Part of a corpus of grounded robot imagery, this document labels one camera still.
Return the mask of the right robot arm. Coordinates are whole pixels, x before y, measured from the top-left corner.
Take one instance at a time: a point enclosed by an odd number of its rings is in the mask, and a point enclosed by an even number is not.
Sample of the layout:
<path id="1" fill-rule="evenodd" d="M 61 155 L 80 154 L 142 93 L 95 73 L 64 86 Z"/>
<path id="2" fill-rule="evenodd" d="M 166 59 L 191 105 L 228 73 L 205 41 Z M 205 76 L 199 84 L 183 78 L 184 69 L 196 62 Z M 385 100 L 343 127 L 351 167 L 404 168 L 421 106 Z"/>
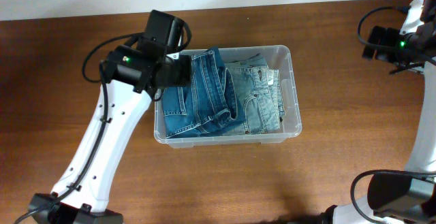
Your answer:
<path id="1" fill-rule="evenodd" d="M 364 44 L 365 58 L 393 64 L 392 73 L 412 71 L 424 80 L 423 105 L 414 146 L 403 170 L 368 170 L 350 187 L 350 204 L 331 206 L 320 223 L 435 222 L 435 0 L 398 7 L 401 29 L 375 27 Z"/>

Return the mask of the light blue jeans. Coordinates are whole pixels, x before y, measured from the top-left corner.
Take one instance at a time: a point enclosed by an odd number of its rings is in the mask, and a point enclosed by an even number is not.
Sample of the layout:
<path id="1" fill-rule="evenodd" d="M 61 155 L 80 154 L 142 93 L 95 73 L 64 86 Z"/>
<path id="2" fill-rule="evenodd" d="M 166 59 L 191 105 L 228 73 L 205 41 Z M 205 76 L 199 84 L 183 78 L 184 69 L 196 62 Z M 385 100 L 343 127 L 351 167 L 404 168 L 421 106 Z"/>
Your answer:
<path id="1" fill-rule="evenodd" d="M 225 66 L 232 75 L 236 96 L 245 115 L 243 123 L 225 134 L 261 134 L 278 130 L 285 116 L 279 71 L 269 68 L 261 54 L 227 62 Z"/>

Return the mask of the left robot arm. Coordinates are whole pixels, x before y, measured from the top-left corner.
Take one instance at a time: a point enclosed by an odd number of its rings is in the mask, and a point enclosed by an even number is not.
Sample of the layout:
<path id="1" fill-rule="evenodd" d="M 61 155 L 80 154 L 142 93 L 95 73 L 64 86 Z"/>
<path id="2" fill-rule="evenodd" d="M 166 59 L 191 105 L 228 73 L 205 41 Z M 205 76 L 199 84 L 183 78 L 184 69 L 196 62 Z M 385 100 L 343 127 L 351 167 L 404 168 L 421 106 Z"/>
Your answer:
<path id="1" fill-rule="evenodd" d="M 68 168 L 49 193 L 36 193 L 20 223 L 123 223 L 107 208 L 112 181 L 128 141 L 156 93 L 190 81 L 190 61 L 180 53 L 191 41 L 188 24 L 153 10 L 143 32 L 99 63 L 100 94 L 91 122 Z"/>

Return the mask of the dark blue jeans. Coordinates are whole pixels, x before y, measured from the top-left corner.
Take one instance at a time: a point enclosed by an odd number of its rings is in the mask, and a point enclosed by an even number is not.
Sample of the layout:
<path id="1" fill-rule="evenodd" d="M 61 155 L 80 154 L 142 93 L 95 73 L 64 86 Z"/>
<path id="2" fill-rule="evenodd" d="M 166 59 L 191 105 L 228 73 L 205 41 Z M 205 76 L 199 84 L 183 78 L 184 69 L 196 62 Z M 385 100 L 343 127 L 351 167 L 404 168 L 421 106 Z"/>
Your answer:
<path id="1" fill-rule="evenodd" d="M 190 56 L 190 82 L 163 92 L 167 138 L 223 135 L 246 121 L 230 70 L 218 48 Z"/>

